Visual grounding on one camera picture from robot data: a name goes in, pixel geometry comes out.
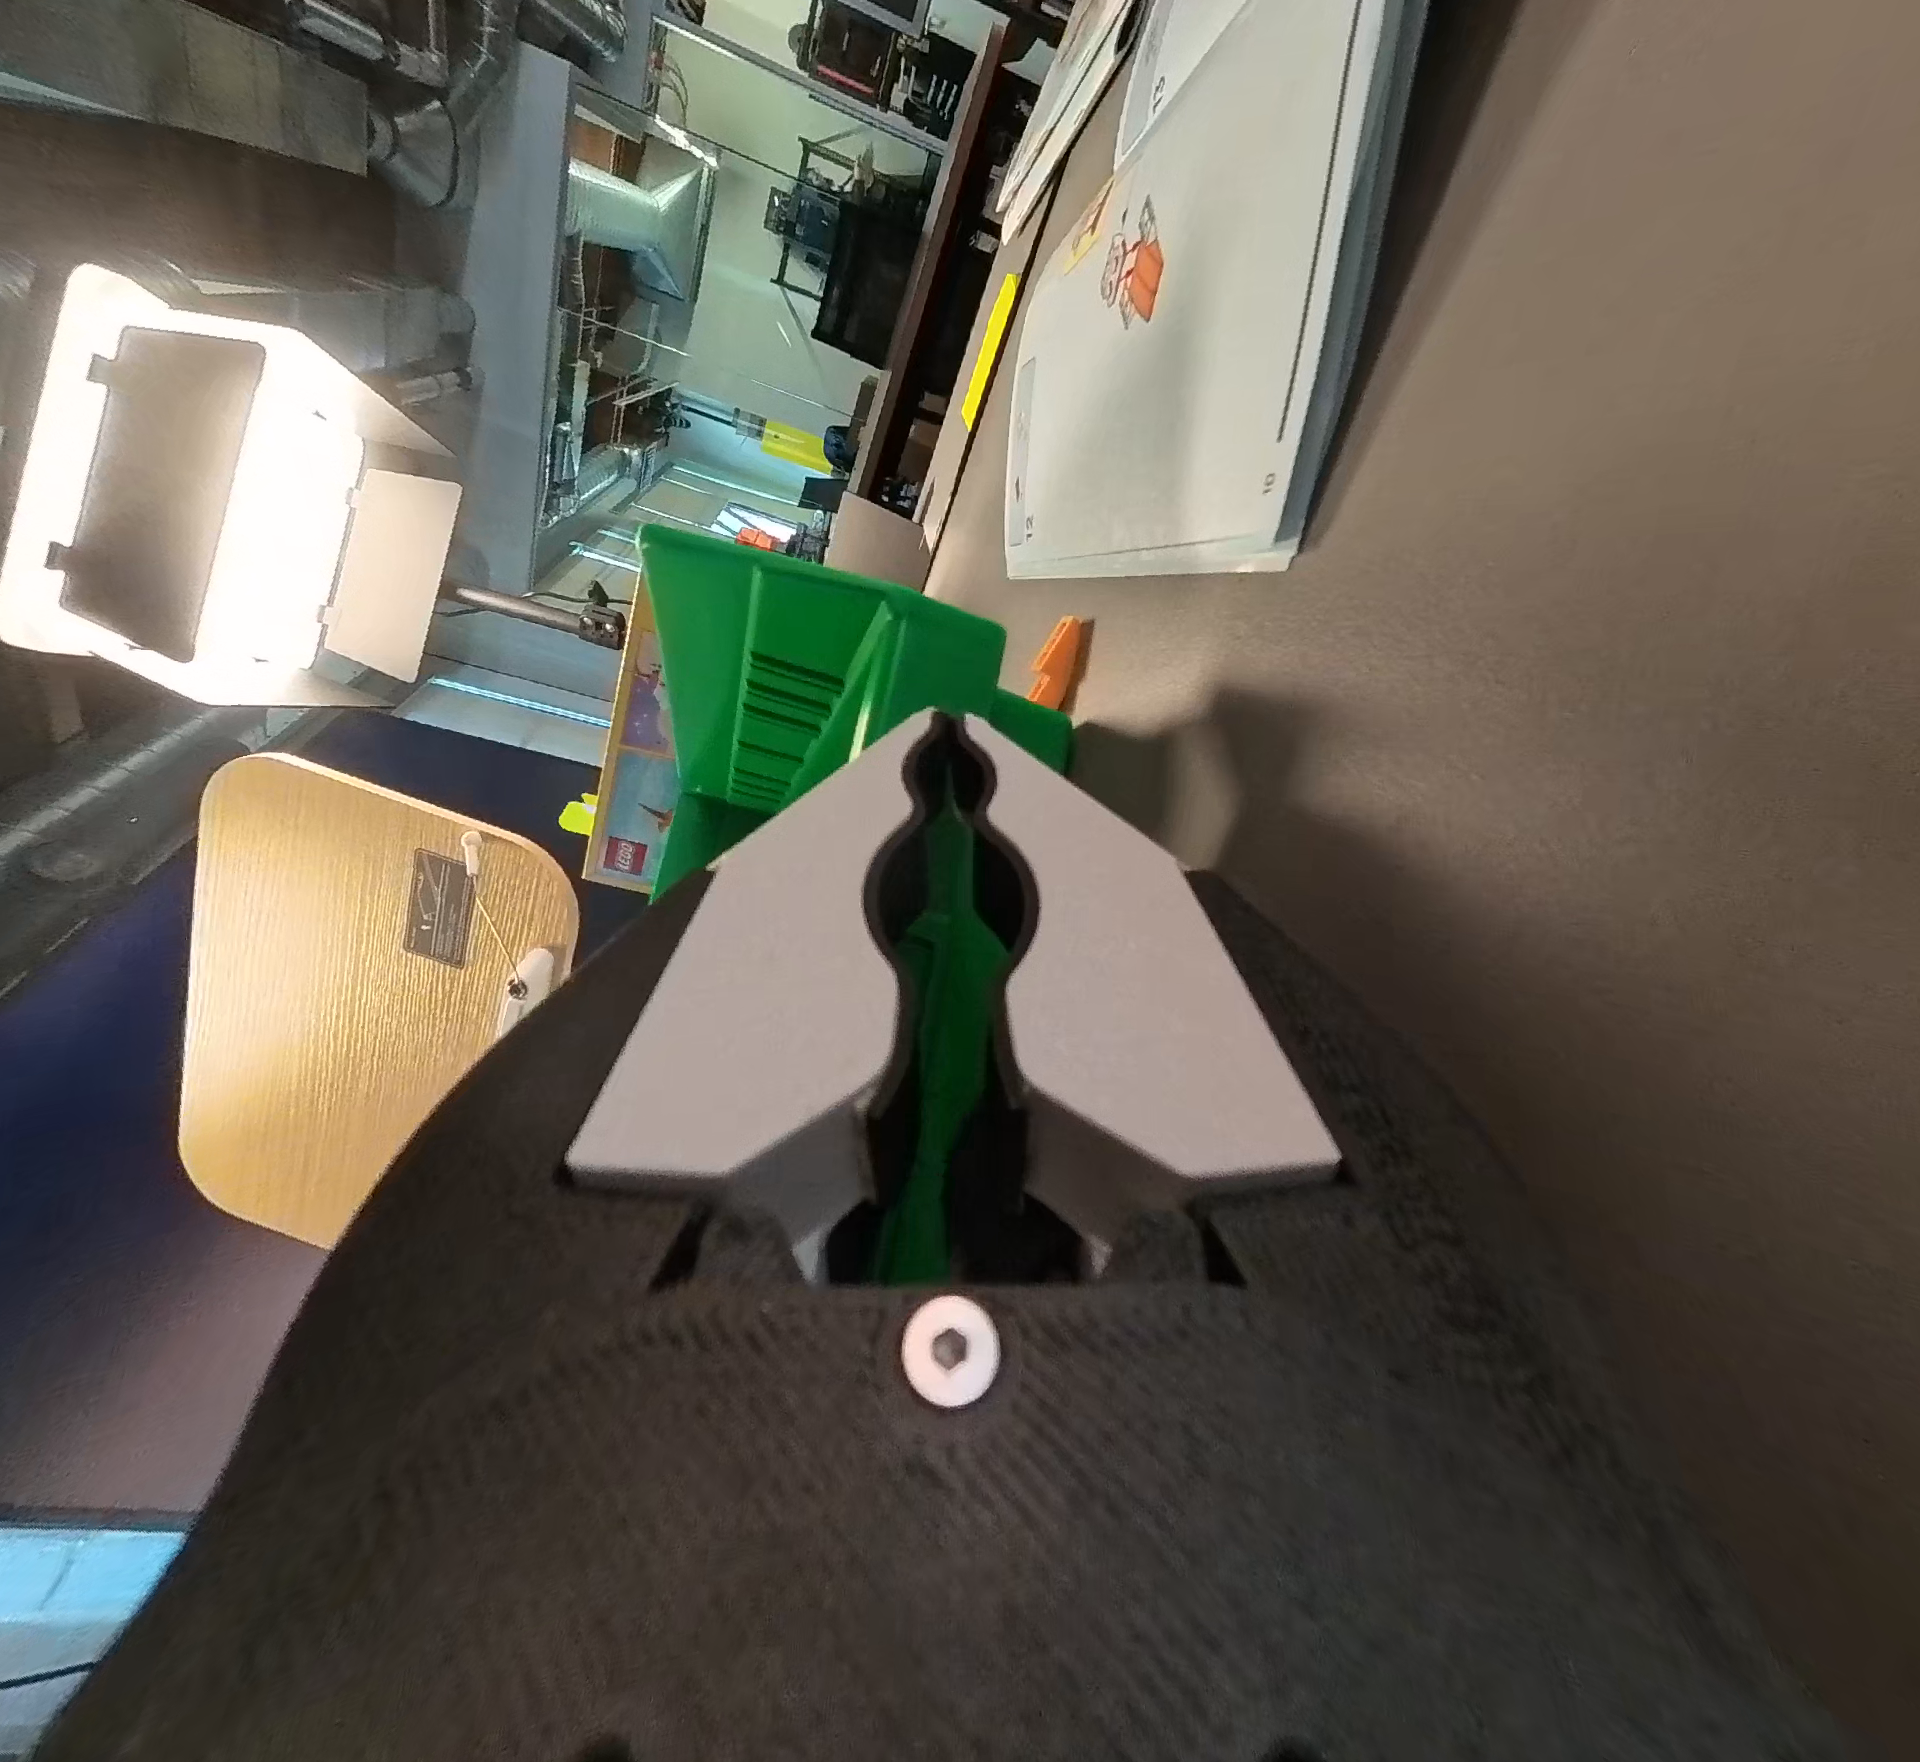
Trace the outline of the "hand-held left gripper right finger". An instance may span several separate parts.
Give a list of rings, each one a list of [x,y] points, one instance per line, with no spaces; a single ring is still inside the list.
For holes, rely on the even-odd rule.
[[[981,856],[1011,877],[989,1059],[1017,1193],[1103,1266],[1144,1217],[1315,1185],[1339,1148],[1179,856],[981,717]]]

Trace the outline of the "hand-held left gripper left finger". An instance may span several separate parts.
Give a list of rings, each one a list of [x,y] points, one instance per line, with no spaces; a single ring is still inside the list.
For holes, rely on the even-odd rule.
[[[564,1148],[584,1191],[770,1219],[802,1271],[921,1147],[923,992],[901,941],[954,721],[923,711],[670,892],[683,930]]]

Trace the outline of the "green plastic parts bin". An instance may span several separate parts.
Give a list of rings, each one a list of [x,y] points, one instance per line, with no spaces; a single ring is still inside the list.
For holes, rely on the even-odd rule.
[[[639,551],[683,780],[654,902],[923,711],[981,717],[1040,766],[1070,770],[1075,721],[997,679],[1002,626],[906,585],[698,531],[649,531]],[[987,1147],[968,1147],[995,1094],[989,1001],[1017,909],[1011,877],[968,825],[980,772],[946,766],[927,904],[901,941],[923,992],[921,1147],[901,1193],[832,1234],[832,1280],[987,1276],[1005,1243],[1017,1276],[1070,1266],[1064,1228],[1021,1201],[1017,1180],[987,1175]]]

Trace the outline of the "yellow lego set box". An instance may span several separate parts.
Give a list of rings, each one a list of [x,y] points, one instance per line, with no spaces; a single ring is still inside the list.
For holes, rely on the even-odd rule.
[[[587,835],[584,879],[654,894],[681,811],[675,726],[654,599],[639,585],[619,646],[596,799],[568,811]]]

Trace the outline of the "wooden board with label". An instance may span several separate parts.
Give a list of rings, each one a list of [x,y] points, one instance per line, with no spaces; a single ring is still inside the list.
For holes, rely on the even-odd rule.
[[[207,1205],[333,1248],[441,1101],[568,977],[532,839],[283,755],[202,791],[176,1158]]]

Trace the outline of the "open instruction booklet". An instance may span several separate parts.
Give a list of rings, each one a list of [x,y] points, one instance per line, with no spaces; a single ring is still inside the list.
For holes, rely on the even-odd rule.
[[[1355,377],[1429,0],[1147,0],[1028,301],[1017,579],[1279,573]]]

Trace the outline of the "studio light panel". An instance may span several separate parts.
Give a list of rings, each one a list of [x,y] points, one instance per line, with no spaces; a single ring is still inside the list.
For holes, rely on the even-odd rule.
[[[413,679],[461,488],[451,452],[306,334],[59,282],[5,536],[5,644],[202,707],[379,707]]]

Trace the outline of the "yellow sticky note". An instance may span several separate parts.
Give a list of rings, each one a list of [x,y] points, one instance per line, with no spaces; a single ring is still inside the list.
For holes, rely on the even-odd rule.
[[[974,431],[980,426],[980,412],[987,402],[987,391],[995,383],[995,375],[997,375],[997,359],[1002,359],[1002,349],[1005,349],[1005,334],[1017,317],[1017,307],[1021,307],[1021,284],[1024,277],[1021,272],[1005,272],[997,282],[997,291],[987,307],[987,320],[981,320],[981,338],[974,343],[974,355],[968,361],[968,383],[964,383],[964,428]]]

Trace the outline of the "metal exhaust hood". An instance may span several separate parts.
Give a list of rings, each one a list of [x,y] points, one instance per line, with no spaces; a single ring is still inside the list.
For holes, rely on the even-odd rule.
[[[661,301],[695,304],[702,290],[718,154],[698,144],[649,138],[637,180],[564,164],[564,238],[626,250],[637,284]]]

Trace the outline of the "closed instruction booklet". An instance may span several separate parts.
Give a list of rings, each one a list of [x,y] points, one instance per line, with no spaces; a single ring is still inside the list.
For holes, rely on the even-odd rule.
[[[1064,41],[1045,70],[1034,116],[1005,168],[995,222],[1017,238],[1056,179],[1101,91],[1135,47],[1144,0],[1075,0]]]

